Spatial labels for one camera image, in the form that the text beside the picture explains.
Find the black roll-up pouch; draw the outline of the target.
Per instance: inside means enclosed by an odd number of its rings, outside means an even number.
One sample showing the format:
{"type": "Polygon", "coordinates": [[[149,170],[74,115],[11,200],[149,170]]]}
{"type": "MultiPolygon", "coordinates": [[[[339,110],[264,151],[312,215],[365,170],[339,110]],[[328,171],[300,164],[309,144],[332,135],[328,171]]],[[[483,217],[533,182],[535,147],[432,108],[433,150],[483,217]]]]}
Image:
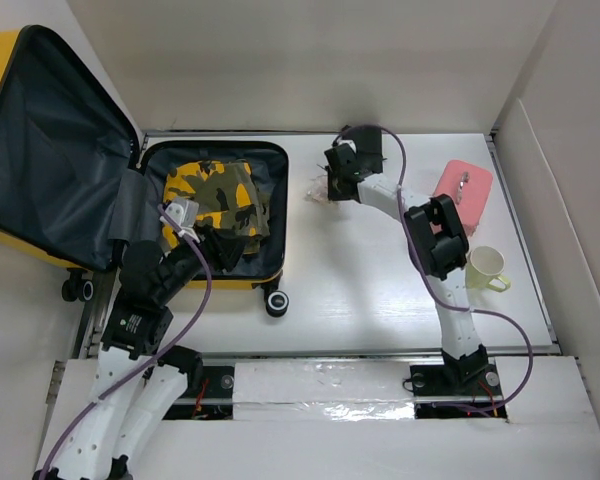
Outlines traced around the black roll-up pouch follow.
{"type": "Polygon", "coordinates": [[[362,168],[375,174],[383,172],[382,130],[378,126],[353,127],[342,138],[353,142],[362,168]]]}

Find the clear packet with red print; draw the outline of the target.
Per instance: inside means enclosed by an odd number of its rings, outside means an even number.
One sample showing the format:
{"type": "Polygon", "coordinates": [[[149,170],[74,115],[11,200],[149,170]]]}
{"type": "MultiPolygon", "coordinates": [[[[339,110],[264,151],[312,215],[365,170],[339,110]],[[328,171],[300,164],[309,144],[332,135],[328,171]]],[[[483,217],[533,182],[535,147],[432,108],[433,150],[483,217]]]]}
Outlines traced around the clear packet with red print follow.
{"type": "Polygon", "coordinates": [[[319,205],[330,205],[333,201],[329,199],[329,181],[327,174],[321,174],[311,180],[307,189],[305,199],[319,205]]]}

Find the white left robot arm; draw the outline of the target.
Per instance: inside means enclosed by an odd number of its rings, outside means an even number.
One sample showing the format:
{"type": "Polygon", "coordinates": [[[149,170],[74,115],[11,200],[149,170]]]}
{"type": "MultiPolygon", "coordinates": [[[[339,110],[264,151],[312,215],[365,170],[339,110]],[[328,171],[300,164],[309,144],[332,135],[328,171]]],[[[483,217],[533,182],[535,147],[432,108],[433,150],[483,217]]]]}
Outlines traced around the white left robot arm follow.
{"type": "Polygon", "coordinates": [[[51,448],[37,479],[131,479],[150,436],[180,396],[202,387],[200,353],[162,342],[169,301],[199,272],[232,269],[245,243],[212,227],[180,230],[169,252],[131,244],[100,343],[89,404],[51,448]]]}

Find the pink vanity case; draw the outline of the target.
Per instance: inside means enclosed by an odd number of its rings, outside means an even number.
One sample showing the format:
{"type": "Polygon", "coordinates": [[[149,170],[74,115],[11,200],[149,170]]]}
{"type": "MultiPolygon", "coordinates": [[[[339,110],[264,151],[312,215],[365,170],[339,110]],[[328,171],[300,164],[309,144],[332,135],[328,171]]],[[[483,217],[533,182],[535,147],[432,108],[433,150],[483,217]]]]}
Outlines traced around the pink vanity case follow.
{"type": "Polygon", "coordinates": [[[433,196],[447,195],[453,200],[464,231],[471,237],[479,226],[492,184],[490,171],[454,159],[447,163],[433,196]]]}

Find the pale yellow mug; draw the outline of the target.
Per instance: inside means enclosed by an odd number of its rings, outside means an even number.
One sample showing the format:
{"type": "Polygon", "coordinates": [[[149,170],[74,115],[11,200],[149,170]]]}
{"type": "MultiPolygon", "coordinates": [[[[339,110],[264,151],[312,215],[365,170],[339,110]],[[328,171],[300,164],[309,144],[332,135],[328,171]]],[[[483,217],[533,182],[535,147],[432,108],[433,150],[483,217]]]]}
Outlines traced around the pale yellow mug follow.
{"type": "Polygon", "coordinates": [[[489,289],[503,293],[511,288],[511,281],[503,275],[504,256],[490,246],[477,246],[468,256],[466,286],[469,289],[489,289]]]}

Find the camouflage garment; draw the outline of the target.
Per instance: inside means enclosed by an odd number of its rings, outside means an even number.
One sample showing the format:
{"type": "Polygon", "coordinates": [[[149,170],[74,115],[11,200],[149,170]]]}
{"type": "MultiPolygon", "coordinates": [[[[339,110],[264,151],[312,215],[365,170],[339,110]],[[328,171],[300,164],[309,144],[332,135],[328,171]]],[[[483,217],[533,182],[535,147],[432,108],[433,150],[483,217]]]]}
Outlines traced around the camouflage garment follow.
{"type": "Polygon", "coordinates": [[[257,186],[250,164],[202,160],[172,169],[163,200],[183,197],[199,204],[195,225],[210,226],[247,241],[245,253],[259,252],[270,235],[271,194],[257,186]]]}

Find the yellow hard-shell suitcase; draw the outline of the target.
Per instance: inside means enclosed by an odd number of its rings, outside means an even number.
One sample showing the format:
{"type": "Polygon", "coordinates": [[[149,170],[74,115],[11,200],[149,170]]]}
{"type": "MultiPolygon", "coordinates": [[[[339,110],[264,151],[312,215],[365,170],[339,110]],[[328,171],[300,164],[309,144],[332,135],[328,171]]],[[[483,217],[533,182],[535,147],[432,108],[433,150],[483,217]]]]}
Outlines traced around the yellow hard-shell suitcase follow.
{"type": "Polygon", "coordinates": [[[271,194],[270,235],[232,271],[211,272],[218,287],[261,288],[267,313],[279,317],[289,306],[280,289],[287,152],[257,140],[143,147],[128,116],[59,34],[41,25],[0,32],[0,240],[65,268],[64,300],[89,300],[88,274],[120,268],[134,242],[177,245],[158,212],[172,169],[240,159],[271,194]]]}

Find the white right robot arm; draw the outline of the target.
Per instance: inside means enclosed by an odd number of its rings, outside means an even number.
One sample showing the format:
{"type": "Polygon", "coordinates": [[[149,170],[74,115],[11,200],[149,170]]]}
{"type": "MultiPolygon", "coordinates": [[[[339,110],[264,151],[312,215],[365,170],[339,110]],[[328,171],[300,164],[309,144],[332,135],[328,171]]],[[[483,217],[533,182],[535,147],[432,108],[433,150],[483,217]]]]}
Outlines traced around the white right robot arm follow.
{"type": "Polygon", "coordinates": [[[409,256],[436,304],[443,367],[439,384],[446,396],[463,395],[488,369],[465,285],[469,242],[454,201],[446,194],[425,198],[406,192],[383,173],[376,154],[351,140],[336,140],[325,151],[328,198],[353,200],[400,222],[409,256]]]}

